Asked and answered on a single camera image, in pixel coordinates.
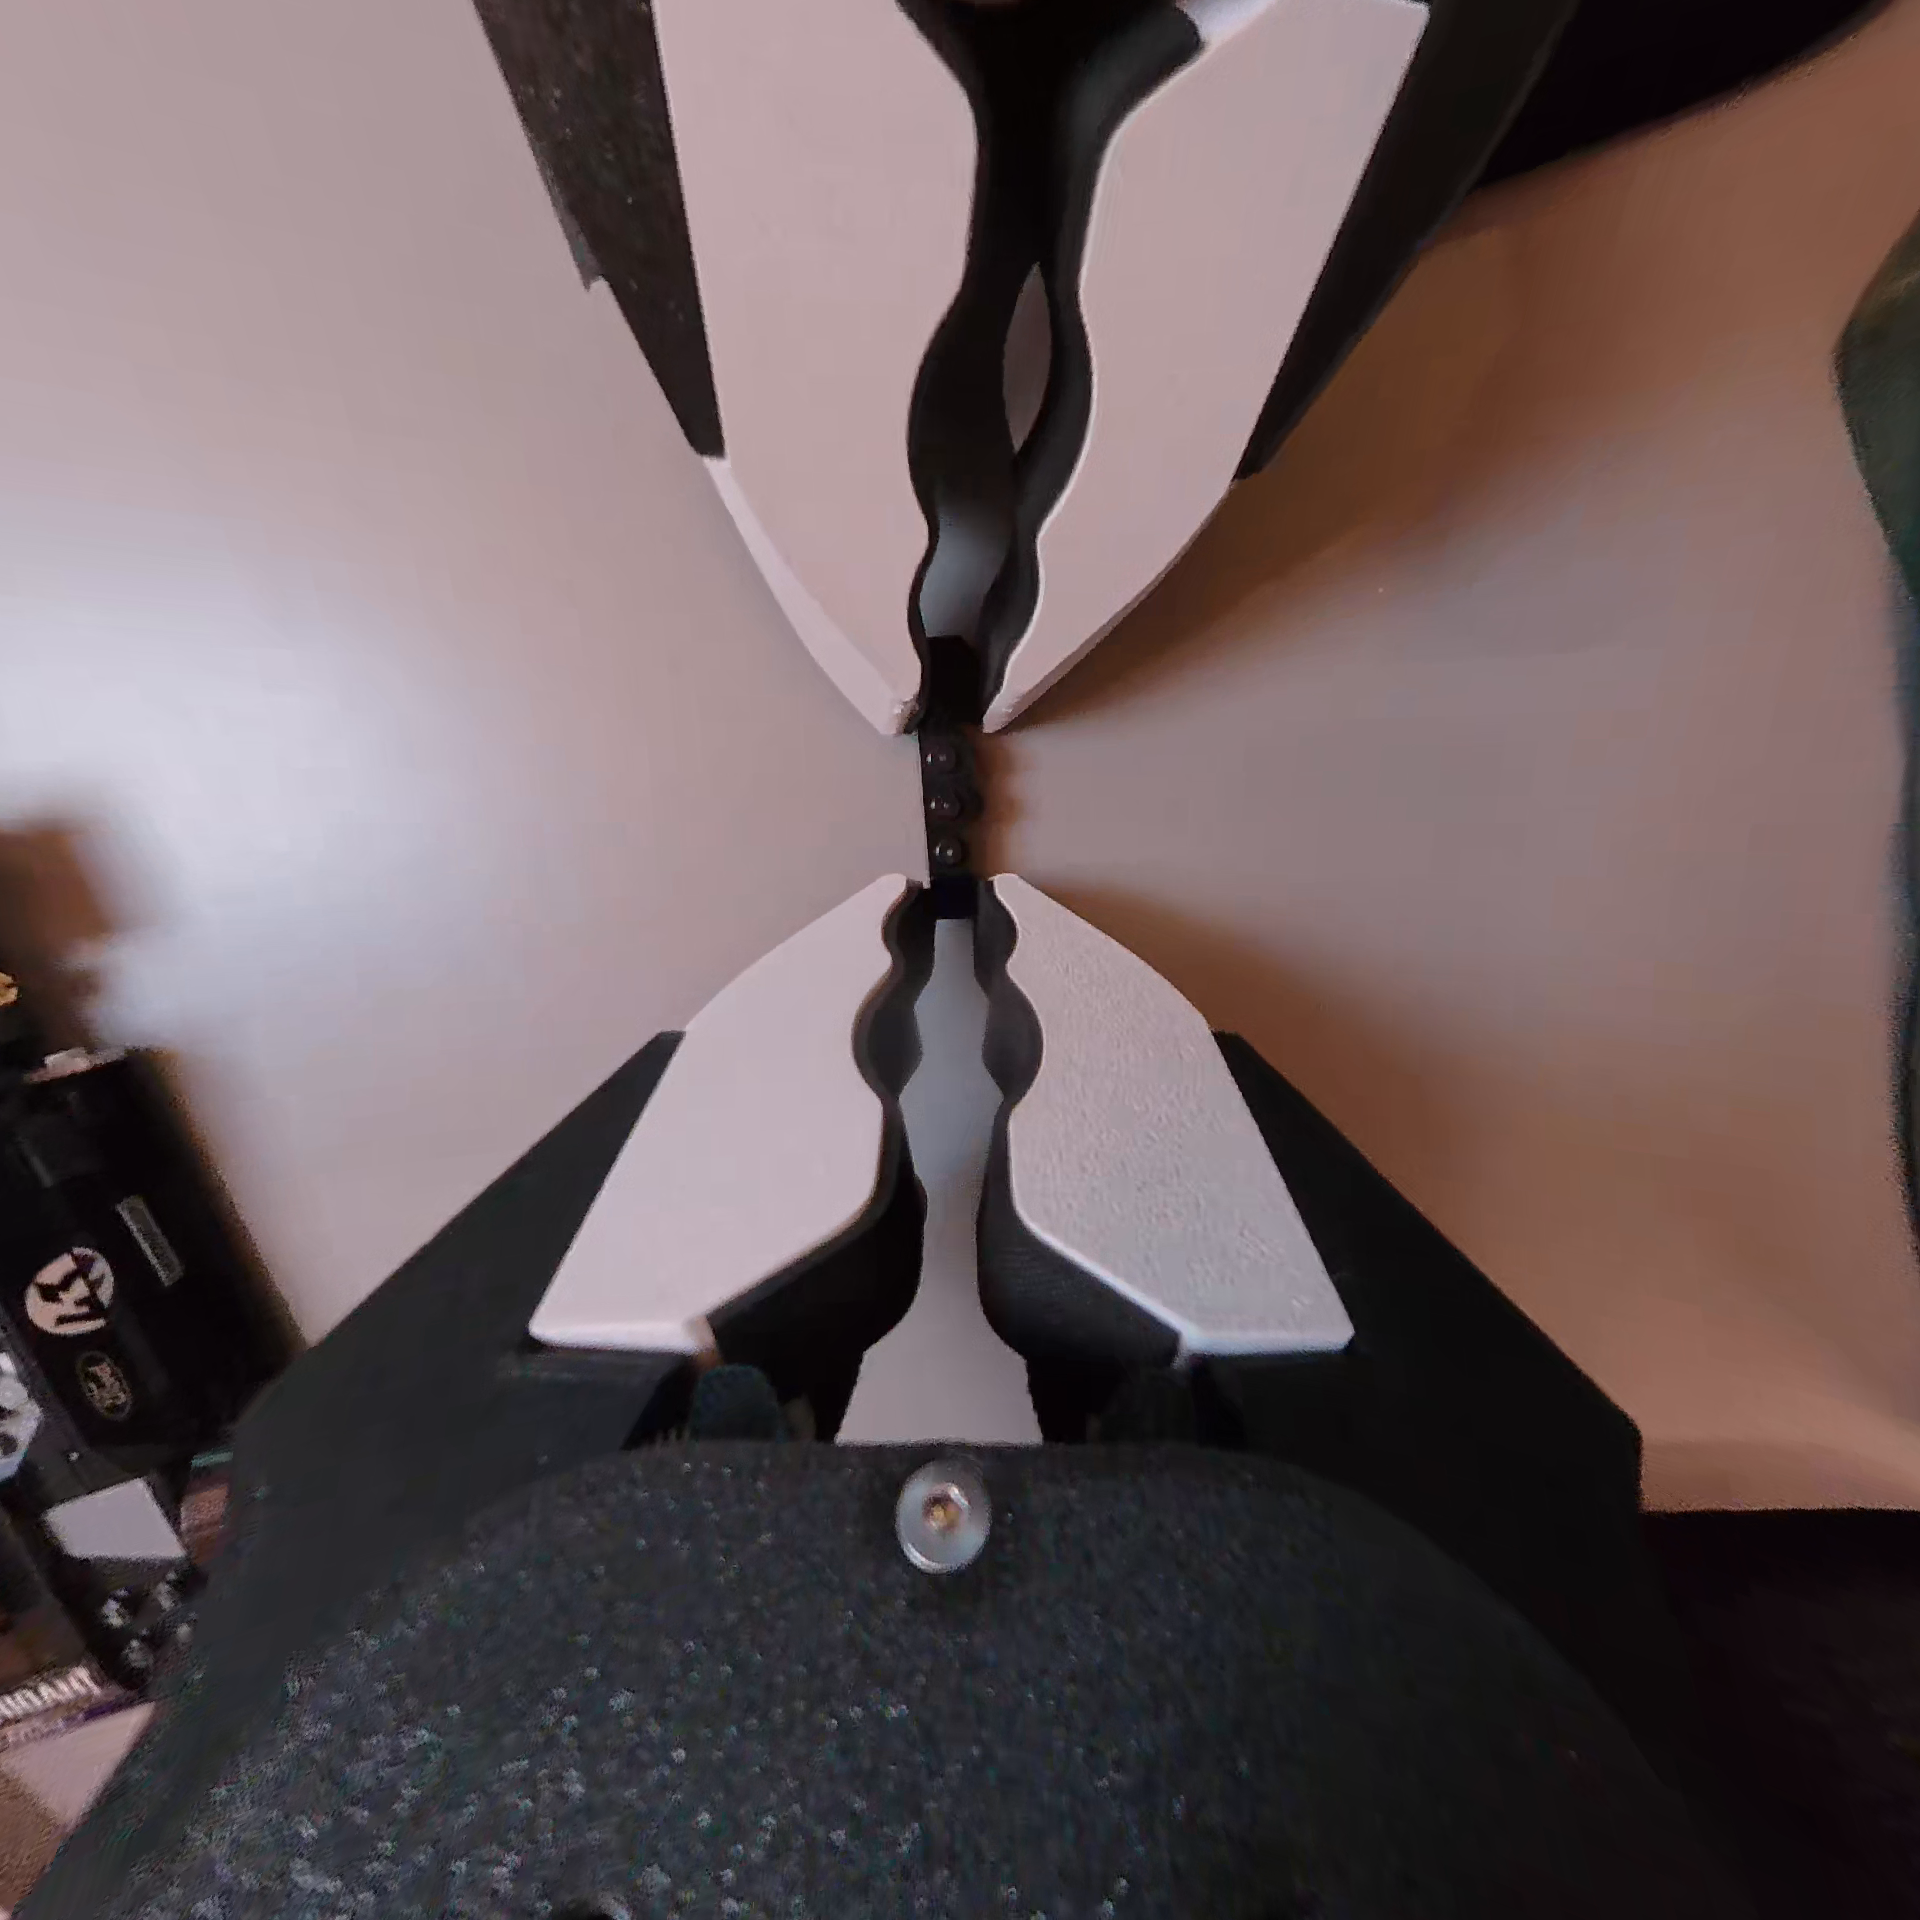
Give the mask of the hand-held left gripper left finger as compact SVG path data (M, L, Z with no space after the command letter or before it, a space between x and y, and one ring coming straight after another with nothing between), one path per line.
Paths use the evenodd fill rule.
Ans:
M897 1098L858 1063L858 1027L918 891L878 876L688 1023L534 1313L540 1346L719 1354L724 1313L870 1215Z

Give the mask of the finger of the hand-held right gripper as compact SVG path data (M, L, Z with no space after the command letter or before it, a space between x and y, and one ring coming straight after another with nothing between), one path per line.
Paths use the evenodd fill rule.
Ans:
M1108 138L1065 291L1088 425L1046 487L1038 597L984 705L1009 730L1233 489L1428 26L1408 2L1175 5L1196 51Z
M1032 5L656 5L721 450L782 613L880 733L923 647L971 633L1014 538L1001 348L979 251L992 37Z

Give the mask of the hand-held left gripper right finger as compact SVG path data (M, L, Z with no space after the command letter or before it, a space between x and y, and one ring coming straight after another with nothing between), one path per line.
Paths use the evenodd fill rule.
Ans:
M1014 1220L1172 1359L1332 1355L1353 1321L1198 1008L1017 876L982 927L1015 1028L1003 1095Z

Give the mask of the long black lego plate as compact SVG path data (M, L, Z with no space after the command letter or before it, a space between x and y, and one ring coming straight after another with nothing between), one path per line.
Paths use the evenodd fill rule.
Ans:
M942 921L977 916L971 833L984 815L974 732L982 716L977 647L959 636L928 639L914 724L928 891Z

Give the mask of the black lego car model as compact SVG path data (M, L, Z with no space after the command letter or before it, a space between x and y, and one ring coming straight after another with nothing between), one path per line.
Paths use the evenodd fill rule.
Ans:
M146 1058L4 1010L4 1748L138 1703L185 1644L234 1428L295 1351Z

